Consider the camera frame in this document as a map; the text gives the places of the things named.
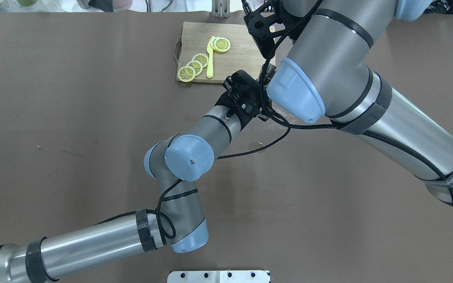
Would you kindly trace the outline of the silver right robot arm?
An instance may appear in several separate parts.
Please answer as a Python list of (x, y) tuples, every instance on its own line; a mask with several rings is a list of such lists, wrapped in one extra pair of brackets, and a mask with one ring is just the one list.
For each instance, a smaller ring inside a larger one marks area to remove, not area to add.
[(392, 19), (414, 21), (429, 0), (324, 0), (282, 59), (268, 97), (305, 123), (322, 116), (359, 136), (451, 204), (453, 136), (363, 59)]

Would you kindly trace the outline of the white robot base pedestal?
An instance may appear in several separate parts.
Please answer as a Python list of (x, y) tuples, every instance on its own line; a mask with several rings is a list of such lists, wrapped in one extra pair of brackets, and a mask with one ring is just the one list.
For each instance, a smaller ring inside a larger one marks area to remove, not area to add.
[(174, 271), (167, 283), (271, 283), (271, 275), (265, 270)]

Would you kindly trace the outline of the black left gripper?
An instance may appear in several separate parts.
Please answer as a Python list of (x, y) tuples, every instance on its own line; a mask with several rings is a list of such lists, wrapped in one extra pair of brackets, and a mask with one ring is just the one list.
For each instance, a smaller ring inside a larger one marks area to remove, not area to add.
[(237, 115), (241, 130), (253, 118), (268, 120), (268, 111), (262, 109), (262, 100), (259, 98), (261, 88), (257, 80), (244, 70), (238, 70), (228, 76), (224, 84), (227, 84), (226, 91), (214, 106), (227, 107), (229, 114)]

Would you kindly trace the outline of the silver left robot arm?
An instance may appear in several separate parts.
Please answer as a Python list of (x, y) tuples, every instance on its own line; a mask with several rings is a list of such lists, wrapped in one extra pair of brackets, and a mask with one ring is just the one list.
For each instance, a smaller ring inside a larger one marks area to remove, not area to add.
[(0, 79), (0, 244), (155, 208), (146, 151), (186, 131), (223, 91), (171, 75)]

